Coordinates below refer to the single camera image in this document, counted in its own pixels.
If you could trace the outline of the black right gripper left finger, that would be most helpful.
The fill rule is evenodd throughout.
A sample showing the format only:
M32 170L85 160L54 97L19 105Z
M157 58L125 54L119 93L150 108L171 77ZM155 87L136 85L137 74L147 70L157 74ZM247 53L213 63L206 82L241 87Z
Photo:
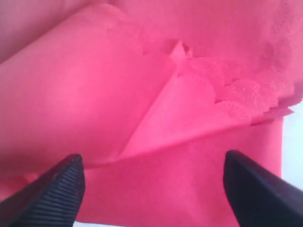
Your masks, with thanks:
M0 203L2 227L71 227L85 193L82 156L71 154Z

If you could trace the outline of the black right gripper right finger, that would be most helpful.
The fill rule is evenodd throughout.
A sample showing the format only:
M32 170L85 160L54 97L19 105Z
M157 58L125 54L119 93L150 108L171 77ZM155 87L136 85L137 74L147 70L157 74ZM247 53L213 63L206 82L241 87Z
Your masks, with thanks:
M303 225L303 192L243 153L226 153L223 186L241 227Z

